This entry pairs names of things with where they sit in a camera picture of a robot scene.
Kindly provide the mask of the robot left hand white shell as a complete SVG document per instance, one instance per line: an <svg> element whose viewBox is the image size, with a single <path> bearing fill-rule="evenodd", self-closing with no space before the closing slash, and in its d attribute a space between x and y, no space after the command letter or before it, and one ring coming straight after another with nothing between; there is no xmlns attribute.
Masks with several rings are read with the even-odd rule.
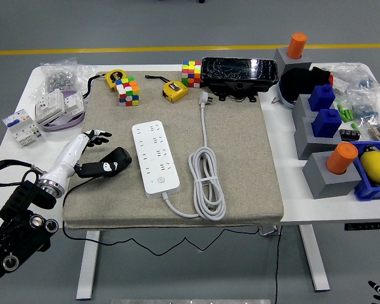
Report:
<svg viewBox="0 0 380 304"><path fill-rule="evenodd" d="M98 129L77 135L63 148L52 169L39 179L37 185L42 189L51 189L57 194L57 198L61 197L65 193L67 181L75 173L75 166L86 147L107 143L111 136L111 133Z"/></svg>

